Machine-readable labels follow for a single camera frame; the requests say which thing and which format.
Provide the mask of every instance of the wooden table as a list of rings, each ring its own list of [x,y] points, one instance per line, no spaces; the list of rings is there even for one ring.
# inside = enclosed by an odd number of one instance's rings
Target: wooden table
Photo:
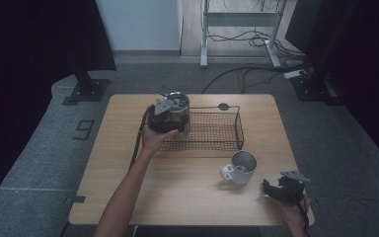
[[[146,108],[159,95],[111,97],[75,202],[72,224],[98,224],[115,188],[127,173],[137,130]],[[219,171],[231,151],[159,151],[152,159],[130,224],[137,225],[281,225],[263,179],[277,186],[280,171],[297,170],[271,95],[189,95],[191,107],[240,106],[244,150],[258,159],[245,186],[222,180]],[[310,209],[310,223],[314,216]]]

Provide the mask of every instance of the wire basket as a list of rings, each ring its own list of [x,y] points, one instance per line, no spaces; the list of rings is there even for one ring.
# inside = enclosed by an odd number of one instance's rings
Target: wire basket
[[[239,110],[239,106],[190,108],[189,135],[167,139],[160,150],[241,150],[244,136]]]

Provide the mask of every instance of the black stand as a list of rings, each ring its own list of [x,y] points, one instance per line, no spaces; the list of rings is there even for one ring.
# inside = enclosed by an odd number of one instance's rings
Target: black stand
[[[358,3],[358,0],[354,0],[350,1],[349,5],[346,6],[347,10],[327,40],[327,45],[323,49],[321,57],[317,60],[315,71],[312,75],[291,79],[299,101],[325,101],[328,105],[341,105],[341,99],[335,92],[329,79],[329,67],[331,60],[334,60],[334,50],[340,43],[341,36],[350,22],[353,13],[355,13]]]
[[[76,57],[72,60],[73,72],[78,84],[73,89],[70,97],[66,97],[62,103],[63,106],[76,106],[79,102],[100,102],[106,92],[109,79],[92,80],[88,72],[82,68]]]

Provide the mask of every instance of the human arm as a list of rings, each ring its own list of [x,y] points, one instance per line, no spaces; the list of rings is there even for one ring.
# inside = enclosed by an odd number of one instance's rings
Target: human arm
[[[116,237],[125,234],[150,160],[164,140],[177,134],[177,130],[159,134],[151,130],[148,125],[144,126],[141,151],[107,204],[98,224],[96,237]]]
[[[278,206],[279,213],[287,226],[291,237],[304,237],[306,233],[304,232],[304,218],[297,207],[297,205],[287,205],[279,200],[275,201]],[[310,206],[310,199],[305,196],[301,201],[301,206],[306,211]]]

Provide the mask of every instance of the black curtain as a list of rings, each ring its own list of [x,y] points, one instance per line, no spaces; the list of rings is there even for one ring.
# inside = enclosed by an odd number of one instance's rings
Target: black curtain
[[[379,4],[299,0],[286,38],[312,60],[313,84],[328,79],[379,147]]]
[[[0,1],[0,184],[51,100],[51,85],[85,70],[115,70],[94,0]]]

